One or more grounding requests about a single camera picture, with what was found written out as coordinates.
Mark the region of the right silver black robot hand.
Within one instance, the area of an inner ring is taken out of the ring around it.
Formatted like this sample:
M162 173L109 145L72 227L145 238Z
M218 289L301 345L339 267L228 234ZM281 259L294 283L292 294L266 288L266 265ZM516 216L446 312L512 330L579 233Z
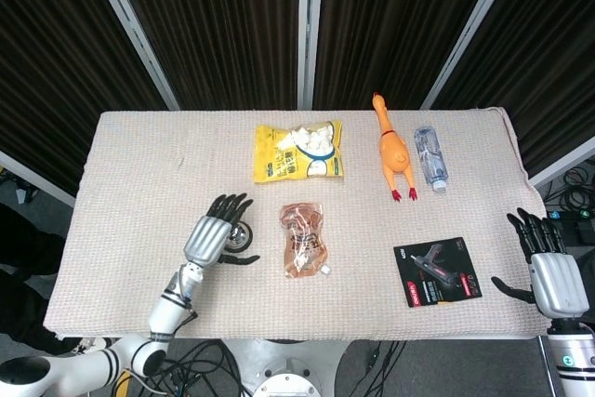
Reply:
M588 295L577 262L568 254L562 236L548 218L522 208L507 214L517 233L529 272L531 288L506 285L493 276L492 284L504 295L536 305L550 320L578 319L589 310Z

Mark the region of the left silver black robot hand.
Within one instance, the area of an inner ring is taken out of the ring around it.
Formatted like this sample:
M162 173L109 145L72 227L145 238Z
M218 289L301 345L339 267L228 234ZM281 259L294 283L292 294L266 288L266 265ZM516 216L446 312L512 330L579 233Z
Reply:
M259 255L238 258L235 251L226 248L233 229L252 203L245 192L218 196L192 230L183 249L185 258L202 269L216 263L247 266L257 262Z

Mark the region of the small round metallic object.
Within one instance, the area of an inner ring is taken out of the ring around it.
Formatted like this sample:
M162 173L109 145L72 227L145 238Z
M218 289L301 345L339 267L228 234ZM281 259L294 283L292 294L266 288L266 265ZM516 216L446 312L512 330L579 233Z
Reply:
M225 250L232 254L244 252L253 241L251 227L243 221L239 221L232 229L227 239Z

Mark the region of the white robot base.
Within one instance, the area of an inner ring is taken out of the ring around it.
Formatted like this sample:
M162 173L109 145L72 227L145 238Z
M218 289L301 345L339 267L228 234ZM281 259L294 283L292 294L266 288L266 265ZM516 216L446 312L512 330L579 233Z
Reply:
M336 397L343 340L226 339L252 397Z

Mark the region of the beige woven table cloth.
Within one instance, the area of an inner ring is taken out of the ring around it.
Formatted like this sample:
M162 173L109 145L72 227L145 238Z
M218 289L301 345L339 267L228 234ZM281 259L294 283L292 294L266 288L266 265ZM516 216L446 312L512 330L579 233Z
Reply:
M46 326L62 335L145 332L199 218L222 194L251 205L251 265L205 271L188 337L422 339L534 337L535 307L492 283L529 275L507 216L544 207L498 108L391 112L408 145L436 130L449 178L392 188L372 111L333 112L344 173L257 183L256 130L325 112L106 112L76 196Z

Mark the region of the transparent brown snack pouch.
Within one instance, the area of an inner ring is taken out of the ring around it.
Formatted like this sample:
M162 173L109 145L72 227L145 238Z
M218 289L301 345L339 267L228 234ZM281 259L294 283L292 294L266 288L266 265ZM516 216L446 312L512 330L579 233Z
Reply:
M320 203L285 205L280 211L284 230L284 276L309 277L326 264L328 250L322 238L324 210Z

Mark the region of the black glue gun package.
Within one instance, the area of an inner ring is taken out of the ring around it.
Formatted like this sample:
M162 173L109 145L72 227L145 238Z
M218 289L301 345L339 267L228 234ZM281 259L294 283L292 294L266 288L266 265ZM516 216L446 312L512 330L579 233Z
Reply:
M462 237L394 246L393 252L409 308L483 296Z

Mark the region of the yellow snack bag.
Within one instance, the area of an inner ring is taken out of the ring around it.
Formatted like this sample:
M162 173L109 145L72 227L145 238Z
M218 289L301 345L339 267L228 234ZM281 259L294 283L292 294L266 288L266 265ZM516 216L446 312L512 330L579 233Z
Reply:
M253 147L253 181L268 183L344 176L343 123L324 121L291 128L259 125Z

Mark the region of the clear plastic water bottle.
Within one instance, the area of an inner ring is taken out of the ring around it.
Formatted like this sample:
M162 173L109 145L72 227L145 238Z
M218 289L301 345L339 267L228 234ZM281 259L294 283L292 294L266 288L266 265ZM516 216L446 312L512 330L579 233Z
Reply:
M437 193L445 193L448 172L435 129L422 126L415 132L416 151L426 183Z

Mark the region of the orange rubber chicken toy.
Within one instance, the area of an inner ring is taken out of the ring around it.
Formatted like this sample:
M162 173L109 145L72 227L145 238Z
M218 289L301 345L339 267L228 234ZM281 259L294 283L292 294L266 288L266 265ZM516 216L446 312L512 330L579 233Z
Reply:
M390 122L385 99L379 93L375 92L372 98L372 104L377 114L380 128L378 147L382 172L389 185L391 196L394 201L401 201L402 196L397 190L395 177L397 174L402 174L409 188L409 198L412 201L416 201L417 189L411 157L406 143Z

